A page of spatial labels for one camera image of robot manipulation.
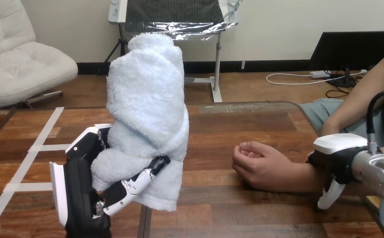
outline human hand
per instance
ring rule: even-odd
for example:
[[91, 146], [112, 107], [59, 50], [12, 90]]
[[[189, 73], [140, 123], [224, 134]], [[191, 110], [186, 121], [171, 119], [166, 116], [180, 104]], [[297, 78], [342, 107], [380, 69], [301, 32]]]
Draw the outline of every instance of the human hand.
[[291, 162], [276, 149], [255, 141], [233, 151], [232, 168], [252, 187], [269, 191], [295, 191], [302, 164]]

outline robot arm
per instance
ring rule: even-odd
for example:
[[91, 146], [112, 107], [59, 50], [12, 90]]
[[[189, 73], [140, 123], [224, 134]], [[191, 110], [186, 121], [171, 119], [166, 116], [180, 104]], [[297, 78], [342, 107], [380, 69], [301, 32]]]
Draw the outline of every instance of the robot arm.
[[384, 95], [376, 95], [367, 112], [367, 139], [353, 134], [335, 134], [318, 138], [315, 150], [307, 162], [330, 173], [323, 195], [317, 203], [319, 209], [328, 209], [340, 196], [345, 185], [359, 182], [381, 196], [379, 217], [384, 226], [384, 154], [377, 148], [372, 111], [374, 103]]
[[111, 237], [110, 216], [132, 202], [170, 163], [167, 156], [156, 157], [135, 176], [97, 193], [92, 188], [91, 164], [110, 147], [107, 134], [111, 126], [97, 124], [85, 129], [66, 149], [66, 164], [50, 162], [55, 208], [69, 237]]

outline white towel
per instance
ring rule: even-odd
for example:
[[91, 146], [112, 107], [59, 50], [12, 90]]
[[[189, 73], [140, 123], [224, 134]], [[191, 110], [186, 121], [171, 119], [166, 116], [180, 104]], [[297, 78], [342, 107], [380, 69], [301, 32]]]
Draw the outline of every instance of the white towel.
[[111, 148], [92, 163], [93, 187], [103, 191], [167, 155], [171, 162], [136, 201], [175, 211], [189, 135], [182, 52], [170, 37], [150, 33], [134, 37], [128, 48], [110, 64], [107, 109], [115, 123]]

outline human arm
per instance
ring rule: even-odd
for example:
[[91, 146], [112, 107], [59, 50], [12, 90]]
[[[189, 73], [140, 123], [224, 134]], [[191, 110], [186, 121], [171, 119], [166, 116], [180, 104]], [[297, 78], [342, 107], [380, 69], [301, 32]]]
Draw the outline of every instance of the human arm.
[[[367, 113], [371, 99], [384, 90], [384, 59], [381, 60], [354, 87], [339, 108], [326, 120], [322, 135], [337, 134], [352, 125]], [[375, 108], [384, 104], [384, 97], [379, 99]]]
[[294, 163], [276, 149], [255, 141], [233, 151], [232, 167], [252, 187], [275, 192], [322, 191], [325, 175], [311, 164]]

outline white armchair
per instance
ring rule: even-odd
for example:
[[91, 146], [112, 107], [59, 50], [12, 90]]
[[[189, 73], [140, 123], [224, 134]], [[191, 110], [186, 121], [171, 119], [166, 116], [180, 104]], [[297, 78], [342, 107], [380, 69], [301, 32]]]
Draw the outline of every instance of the white armchair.
[[76, 77], [78, 67], [73, 59], [35, 41], [21, 1], [0, 0], [0, 108], [61, 94], [31, 98]]

